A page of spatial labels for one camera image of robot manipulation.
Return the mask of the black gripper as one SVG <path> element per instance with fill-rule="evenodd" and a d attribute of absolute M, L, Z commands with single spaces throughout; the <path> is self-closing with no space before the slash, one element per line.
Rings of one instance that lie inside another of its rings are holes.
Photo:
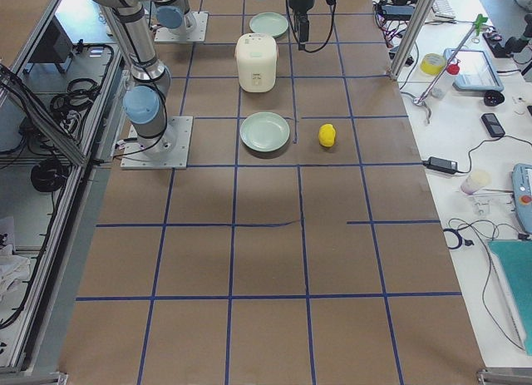
<path fill-rule="evenodd" d="M 293 11 L 293 27 L 297 42 L 306 43 L 309 37 L 309 20 L 307 13 L 313 8 L 315 0 L 288 0 Z"/>

